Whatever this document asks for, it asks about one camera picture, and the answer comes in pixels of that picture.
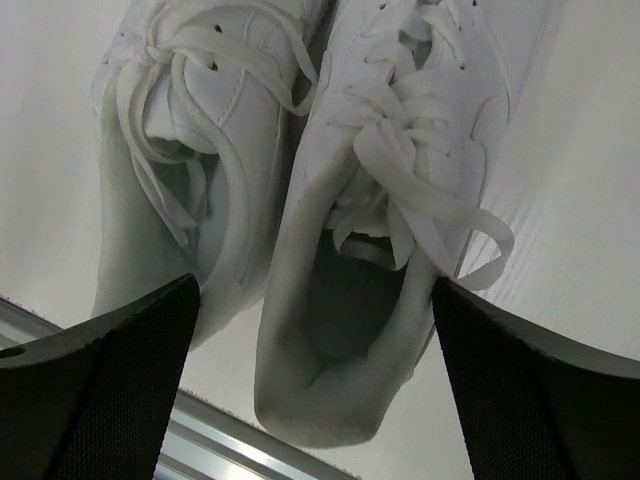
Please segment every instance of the white shoelace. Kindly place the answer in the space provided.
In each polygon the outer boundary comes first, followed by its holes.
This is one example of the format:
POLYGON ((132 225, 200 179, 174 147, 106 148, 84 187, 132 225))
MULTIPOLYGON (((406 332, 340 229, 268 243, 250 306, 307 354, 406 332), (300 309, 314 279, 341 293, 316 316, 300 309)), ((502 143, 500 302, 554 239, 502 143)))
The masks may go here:
POLYGON ((303 22, 299 0, 161 0, 154 5, 144 25, 144 37, 136 36, 133 46, 124 51, 116 87, 120 126, 131 149, 134 169, 152 205, 182 247, 188 245, 186 230, 197 227, 206 215, 207 184, 200 161, 193 156, 179 156, 154 149, 143 130, 144 106, 153 86, 166 65, 182 56, 205 68, 216 58, 233 61, 260 81, 284 108, 298 115, 311 108, 317 76, 301 37, 303 22), (192 22, 204 13, 218 9, 248 7, 273 18, 288 36, 295 58, 312 88, 297 106, 291 90, 272 67, 266 52, 251 48, 226 35, 220 27, 209 28, 192 22), (157 178, 152 162, 177 165, 184 163, 189 174, 189 200, 183 207, 157 178))
MULTIPOLYGON (((390 17, 380 15, 371 34, 401 25, 405 33, 418 40, 440 36, 450 45, 459 67, 464 68, 459 17, 453 8, 442 8, 444 3, 443 0, 440 6, 417 7, 418 14, 408 21, 398 19, 398 10, 391 11, 390 17)), ((446 100, 433 93, 443 91, 434 87, 446 82, 444 72, 439 67, 418 70, 413 55, 397 40, 382 41, 367 61, 391 62, 396 80, 391 85, 382 81, 351 85, 346 92, 359 100, 358 106, 341 112, 331 122, 354 129, 353 150, 362 167, 327 223, 333 229, 336 249, 385 268, 402 268, 416 239, 419 242, 419 235, 414 235, 403 216, 403 211, 413 209, 449 226, 480 231, 496 242, 500 249, 497 258, 458 279, 470 290, 488 288, 504 271, 515 244, 513 232, 489 212, 434 186, 424 178, 425 174, 422 178, 414 174, 416 169, 428 172, 428 166, 424 166, 430 151, 449 155, 458 121, 446 100), (354 232, 389 237, 393 255, 348 239, 354 232)), ((458 260, 451 258, 442 238, 431 239, 429 245, 428 253, 436 266, 445 275, 454 277, 458 260)))

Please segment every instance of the shoe tongue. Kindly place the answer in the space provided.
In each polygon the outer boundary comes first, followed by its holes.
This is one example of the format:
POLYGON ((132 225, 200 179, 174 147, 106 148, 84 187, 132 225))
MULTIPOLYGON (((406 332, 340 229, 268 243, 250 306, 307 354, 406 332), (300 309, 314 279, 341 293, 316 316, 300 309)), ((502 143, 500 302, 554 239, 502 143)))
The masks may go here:
POLYGON ((216 146, 207 139, 178 99, 171 86, 169 69, 163 72, 147 99, 143 128, 151 140, 180 142, 207 155, 217 153, 216 146))

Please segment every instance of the white sneaker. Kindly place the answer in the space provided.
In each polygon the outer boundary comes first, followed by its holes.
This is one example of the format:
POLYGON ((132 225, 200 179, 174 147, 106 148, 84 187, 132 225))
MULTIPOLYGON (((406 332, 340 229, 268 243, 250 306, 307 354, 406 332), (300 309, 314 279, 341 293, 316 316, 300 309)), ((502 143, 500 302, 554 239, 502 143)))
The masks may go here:
POLYGON ((194 343, 263 291, 286 111, 324 0, 134 0, 93 85, 103 242, 94 314, 186 272, 194 343))
POLYGON ((500 256, 467 288, 491 285, 514 245, 477 205, 550 0, 383 2, 338 7, 262 314, 256 414, 307 447, 375 434, 470 230, 500 256))

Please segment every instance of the shoe insole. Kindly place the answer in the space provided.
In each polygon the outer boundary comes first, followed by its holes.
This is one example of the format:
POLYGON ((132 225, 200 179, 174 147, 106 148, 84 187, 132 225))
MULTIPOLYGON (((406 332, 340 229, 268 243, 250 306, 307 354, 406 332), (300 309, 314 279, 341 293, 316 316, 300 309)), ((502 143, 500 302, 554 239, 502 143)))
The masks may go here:
MULTIPOLYGON (((359 237, 377 247, 388 242, 359 237)), ((366 357, 389 320, 403 281, 404 269, 394 272, 340 255, 332 231, 322 233, 310 278, 305 327, 323 363, 366 357)))

